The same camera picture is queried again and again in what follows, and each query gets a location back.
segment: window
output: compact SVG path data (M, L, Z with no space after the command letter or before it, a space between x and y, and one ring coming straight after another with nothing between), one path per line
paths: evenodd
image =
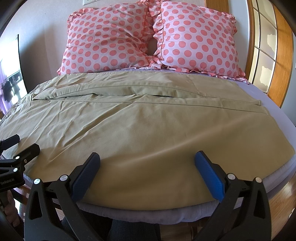
M267 93L276 63L276 18L269 0L252 0L252 3L255 15L255 50L249 82Z

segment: blanket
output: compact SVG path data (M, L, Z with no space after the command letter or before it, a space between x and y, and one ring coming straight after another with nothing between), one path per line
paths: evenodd
M226 173L265 178L294 154L260 100L235 82L200 74L113 71L66 74L38 85L1 121L3 139L33 143L25 174L44 182L70 174L92 152L101 167L83 201L165 210L213 200L194 165L203 150Z

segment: electrical outlet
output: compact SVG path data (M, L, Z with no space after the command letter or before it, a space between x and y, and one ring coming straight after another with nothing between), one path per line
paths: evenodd
M83 0L83 5L87 5L89 3L95 2L96 0Z

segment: pillowcase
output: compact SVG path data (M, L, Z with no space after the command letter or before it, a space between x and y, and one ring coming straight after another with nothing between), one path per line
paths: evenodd
M145 52L153 37L152 24L148 3L123 3L74 12L68 18L68 42L57 73L148 66Z
M186 2L150 0L155 56L177 72L196 71L246 81L238 66L235 18Z

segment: metal bolt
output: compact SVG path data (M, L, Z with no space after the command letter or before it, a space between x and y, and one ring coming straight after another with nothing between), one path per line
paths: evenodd
M59 178L61 181L65 181L68 179L68 176L67 175L62 175L60 178Z
M230 180L234 180L234 179L235 179L235 175L232 174L232 173L229 173L229 174L227 175L227 177L228 177L228 179L230 179Z
M39 182L40 182L40 179L39 178L37 178L37 179L34 180L34 184L38 184Z
M261 183L262 182L262 179L259 178L259 177L256 177L255 180L256 180L257 183Z

